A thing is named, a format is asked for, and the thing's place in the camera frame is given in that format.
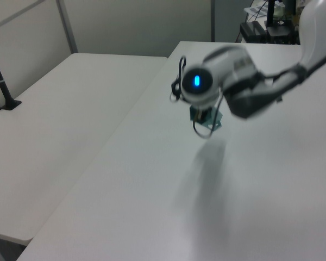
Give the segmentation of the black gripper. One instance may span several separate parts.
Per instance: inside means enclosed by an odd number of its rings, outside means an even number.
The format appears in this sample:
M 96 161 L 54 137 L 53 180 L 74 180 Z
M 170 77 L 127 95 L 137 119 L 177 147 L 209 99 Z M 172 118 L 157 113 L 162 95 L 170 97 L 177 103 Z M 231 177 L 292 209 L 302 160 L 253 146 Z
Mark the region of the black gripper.
M 207 121 L 209 118 L 210 118 L 210 109 L 207 110 L 196 109 L 194 115 L 194 121 Z

